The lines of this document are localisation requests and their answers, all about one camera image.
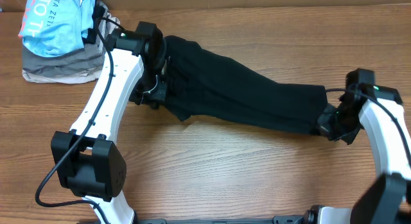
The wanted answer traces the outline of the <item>black t-shirt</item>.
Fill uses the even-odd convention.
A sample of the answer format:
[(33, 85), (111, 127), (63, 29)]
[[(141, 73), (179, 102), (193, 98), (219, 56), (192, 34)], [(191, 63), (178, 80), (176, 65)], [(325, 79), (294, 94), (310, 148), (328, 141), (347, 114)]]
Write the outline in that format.
[(321, 85), (277, 83), (198, 43), (167, 36), (165, 107), (181, 121), (205, 115), (246, 125), (319, 135), (328, 105)]

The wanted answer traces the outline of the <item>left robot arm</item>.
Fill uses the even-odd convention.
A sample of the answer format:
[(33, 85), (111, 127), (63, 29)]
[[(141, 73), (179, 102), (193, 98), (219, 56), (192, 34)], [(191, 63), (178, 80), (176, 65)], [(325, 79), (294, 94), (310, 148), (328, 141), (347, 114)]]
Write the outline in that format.
[(153, 23), (117, 27), (103, 40), (105, 63), (84, 110), (68, 132), (55, 132), (51, 151), (60, 185), (88, 203), (100, 223), (137, 223), (123, 193), (127, 164), (116, 143), (128, 102), (164, 100), (160, 75), (166, 43)]

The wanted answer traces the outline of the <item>beige folded shirt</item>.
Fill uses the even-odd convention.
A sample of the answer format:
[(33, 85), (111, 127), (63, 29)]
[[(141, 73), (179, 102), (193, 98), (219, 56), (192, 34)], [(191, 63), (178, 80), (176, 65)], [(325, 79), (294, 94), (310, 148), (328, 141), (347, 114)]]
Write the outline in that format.
[(45, 58), (33, 54), (22, 45), (22, 76), (28, 82), (77, 84), (100, 77), (105, 51), (99, 38), (95, 44), (63, 56)]

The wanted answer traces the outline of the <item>light blue printed t-shirt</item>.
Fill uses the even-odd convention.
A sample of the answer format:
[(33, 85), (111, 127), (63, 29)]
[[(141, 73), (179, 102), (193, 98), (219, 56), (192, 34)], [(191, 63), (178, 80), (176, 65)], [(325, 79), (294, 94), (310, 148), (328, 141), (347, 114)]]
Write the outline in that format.
[(96, 0), (27, 0), (18, 37), (33, 54), (63, 56), (84, 48)]

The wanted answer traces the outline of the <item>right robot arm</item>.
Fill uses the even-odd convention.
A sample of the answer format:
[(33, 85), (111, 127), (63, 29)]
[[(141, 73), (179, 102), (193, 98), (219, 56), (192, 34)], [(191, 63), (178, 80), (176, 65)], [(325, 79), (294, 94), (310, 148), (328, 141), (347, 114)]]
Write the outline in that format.
[(321, 135), (352, 144), (365, 130), (376, 169), (373, 185), (351, 208), (314, 205), (299, 223), (410, 223), (402, 211), (410, 202), (410, 134), (397, 89), (377, 85), (371, 70), (358, 68), (345, 77), (340, 105), (328, 106), (318, 119)]

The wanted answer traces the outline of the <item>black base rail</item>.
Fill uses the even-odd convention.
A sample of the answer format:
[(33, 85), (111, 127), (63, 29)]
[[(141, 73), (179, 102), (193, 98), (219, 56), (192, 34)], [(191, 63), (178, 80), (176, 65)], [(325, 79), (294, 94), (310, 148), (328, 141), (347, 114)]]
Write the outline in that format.
[(219, 219), (219, 220), (166, 220), (166, 219), (145, 219), (133, 221), (137, 224), (298, 224), (303, 223), (303, 216), (274, 216), (269, 219)]

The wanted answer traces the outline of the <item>dark grey folded shirt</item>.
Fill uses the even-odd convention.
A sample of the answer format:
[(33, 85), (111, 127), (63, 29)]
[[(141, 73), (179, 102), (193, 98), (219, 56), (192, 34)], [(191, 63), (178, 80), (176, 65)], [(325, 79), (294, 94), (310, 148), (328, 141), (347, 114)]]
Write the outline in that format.
[(19, 32), (24, 77), (40, 82), (97, 78), (105, 51), (94, 22), (110, 16), (99, 0), (27, 0)]

